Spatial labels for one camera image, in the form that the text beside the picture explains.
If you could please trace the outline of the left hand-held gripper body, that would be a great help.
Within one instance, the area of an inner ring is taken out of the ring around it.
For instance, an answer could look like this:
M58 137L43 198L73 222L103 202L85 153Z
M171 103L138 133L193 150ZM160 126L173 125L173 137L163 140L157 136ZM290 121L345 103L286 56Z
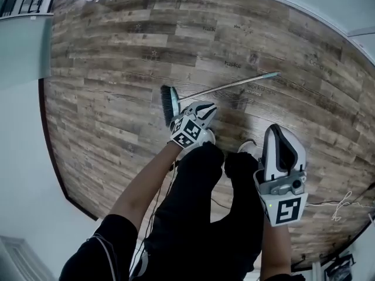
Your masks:
M205 121L198 116L203 108L203 106L189 106L180 115L172 118L170 140L182 149L195 144L203 133Z

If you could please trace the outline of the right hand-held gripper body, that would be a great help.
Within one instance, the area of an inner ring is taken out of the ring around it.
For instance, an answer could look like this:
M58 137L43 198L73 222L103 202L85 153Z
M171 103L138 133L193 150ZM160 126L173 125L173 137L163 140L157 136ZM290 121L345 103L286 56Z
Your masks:
M264 214L273 227L301 219L308 193L305 191L304 171L275 180L264 180L264 171L253 174Z

